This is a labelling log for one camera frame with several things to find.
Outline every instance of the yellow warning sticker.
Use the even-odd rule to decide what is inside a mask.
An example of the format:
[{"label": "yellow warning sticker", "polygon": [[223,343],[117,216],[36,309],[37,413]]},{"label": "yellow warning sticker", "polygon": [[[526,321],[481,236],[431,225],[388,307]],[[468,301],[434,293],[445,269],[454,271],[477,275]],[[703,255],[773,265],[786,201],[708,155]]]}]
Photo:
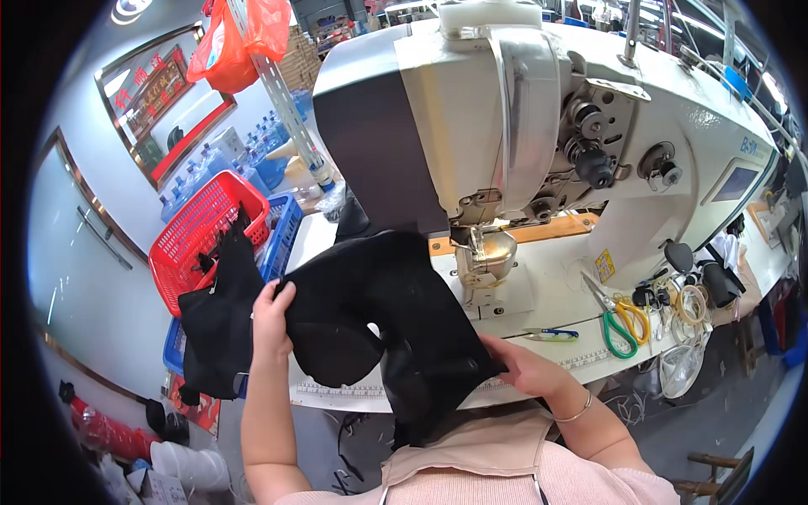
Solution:
[{"label": "yellow warning sticker", "polygon": [[600,282],[606,282],[606,279],[614,275],[614,265],[612,265],[612,257],[608,255],[608,249],[604,249],[598,259],[595,260],[595,266],[598,269],[598,277]]}]

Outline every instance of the red strip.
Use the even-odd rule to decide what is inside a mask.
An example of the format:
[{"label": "red strip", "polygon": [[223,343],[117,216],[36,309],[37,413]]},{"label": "red strip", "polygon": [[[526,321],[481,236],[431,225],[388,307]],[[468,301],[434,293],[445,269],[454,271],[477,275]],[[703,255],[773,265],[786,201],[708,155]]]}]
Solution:
[{"label": "red strip", "polygon": [[213,109],[213,111],[210,114],[208,114],[202,121],[200,121],[197,126],[195,126],[190,132],[188,132],[181,141],[177,142],[177,144],[168,153],[168,155],[166,155],[166,157],[163,158],[162,161],[160,161],[157,167],[154,170],[152,170],[152,177],[154,178],[154,180],[160,179],[160,176],[165,174],[166,170],[168,170],[174,164],[174,162],[177,161],[177,158],[179,158],[179,154],[182,153],[188,147],[188,145],[191,144],[191,142],[193,142],[197,138],[197,136],[199,136],[202,133],[202,130],[204,130],[210,124],[219,119],[219,116],[221,114],[224,114],[227,107],[230,107],[232,104],[233,104],[232,99],[222,102],[219,105],[219,107]]}]

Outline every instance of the black knob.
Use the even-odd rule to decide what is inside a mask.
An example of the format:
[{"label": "black knob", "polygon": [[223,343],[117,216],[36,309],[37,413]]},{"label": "black knob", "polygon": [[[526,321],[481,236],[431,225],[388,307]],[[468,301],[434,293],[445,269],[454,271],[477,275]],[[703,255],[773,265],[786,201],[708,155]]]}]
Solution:
[{"label": "black knob", "polygon": [[612,183],[612,160],[600,149],[590,149],[578,156],[575,173],[593,189],[603,189]]}]

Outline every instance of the forearm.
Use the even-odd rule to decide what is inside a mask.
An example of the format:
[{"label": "forearm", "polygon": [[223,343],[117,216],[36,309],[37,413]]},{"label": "forearm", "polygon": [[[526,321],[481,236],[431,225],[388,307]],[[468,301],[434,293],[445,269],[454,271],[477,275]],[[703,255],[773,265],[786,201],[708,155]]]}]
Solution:
[{"label": "forearm", "polygon": [[253,362],[242,416],[244,466],[297,465],[289,405],[288,357]]},{"label": "forearm", "polygon": [[[586,388],[567,373],[556,391],[545,400],[556,419],[568,419],[583,410],[587,396]],[[568,423],[558,423],[558,428],[567,448],[583,459],[617,468],[626,458],[640,458],[629,430],[595,397],[583,415]],[[605,461],[616,464],[607,465]]]}]

